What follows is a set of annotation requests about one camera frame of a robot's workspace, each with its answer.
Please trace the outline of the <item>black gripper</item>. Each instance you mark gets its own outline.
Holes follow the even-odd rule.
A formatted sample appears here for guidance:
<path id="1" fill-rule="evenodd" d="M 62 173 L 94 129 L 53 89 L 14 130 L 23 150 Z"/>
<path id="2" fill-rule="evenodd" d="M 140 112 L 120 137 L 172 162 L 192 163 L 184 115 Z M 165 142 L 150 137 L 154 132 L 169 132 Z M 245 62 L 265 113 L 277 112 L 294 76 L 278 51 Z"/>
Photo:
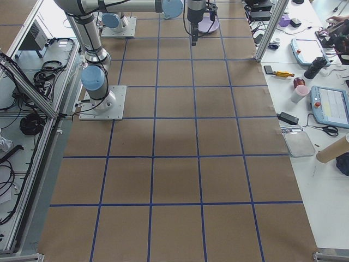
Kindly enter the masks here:
<path id="1" fill-rule="evenodd" d="M 198 41 L 198 23 L 202 21 L 205 12 L 205 0 L 188 0 L 187 19 L 190 22 L 191 46 Z"/>

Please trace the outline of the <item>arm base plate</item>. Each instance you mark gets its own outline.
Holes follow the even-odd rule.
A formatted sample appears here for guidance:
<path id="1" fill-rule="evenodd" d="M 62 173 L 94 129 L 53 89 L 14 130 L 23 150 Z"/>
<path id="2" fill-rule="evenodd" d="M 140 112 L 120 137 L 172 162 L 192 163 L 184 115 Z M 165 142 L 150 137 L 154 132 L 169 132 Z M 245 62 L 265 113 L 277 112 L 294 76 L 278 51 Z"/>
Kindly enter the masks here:
<path id="1" fill-rule="evenodd" d="M 122 120 L 125 106 L 127 86 L 109 86 L 109 95 L 99 104 L 96 100 L 91 100 L 88 92 L 85 92 L 84 99 L 89 100 L 83 103 L 82 113 L 79 114 L 79 120 L 82 121 L 107 121 Z"/>
<path id="2" fill-rule="evenodd" d="M 102 16 L 103 38 L 133 38 L 135 36 L 137 18 L 134 16 L 123 16 L 116 14 L 104 14 Z"/>

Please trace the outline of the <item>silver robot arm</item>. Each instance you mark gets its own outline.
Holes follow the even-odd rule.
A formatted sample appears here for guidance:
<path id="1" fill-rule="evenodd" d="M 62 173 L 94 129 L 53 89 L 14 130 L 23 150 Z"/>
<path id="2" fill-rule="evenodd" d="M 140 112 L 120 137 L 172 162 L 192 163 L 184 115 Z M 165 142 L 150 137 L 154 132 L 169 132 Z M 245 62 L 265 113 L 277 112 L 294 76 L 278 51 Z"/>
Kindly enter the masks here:
<path id="1" fill-rule="evenodd" d="M 184 29 L 191 36 L 191 45 L 195 46 L 198 41 L 199 23 L 203 19 L 204 13 L 207 11 L 205 1 L 188 1 L 187 19 L 190 22 L 190 32 L 186 28 L 185 23 L 185 1 L 159 1 L 159 6 L 165 19 L 171 19 L 183 15 Z M 126 25 L 122 22 L 121 15 L 104 13 L 101 18 L 106 27 L 116 32 L 121 32 Z"/>
<path id="2" fill-rule="evenodd" d="M 97 114 L 111 110 L 116 105 L 116 96 L 112 93 L 108 80 L 111 57 L 101 43 L 94 13 L 154 12 L 175 18 L 184 9 L 182 1 L 55 1 L 55 3 L 73 20 L 73 31 L 80 45 L 84 47 L 88 66 L 82 71 L 81 82 L 89 95 L 91 111 Z"/>

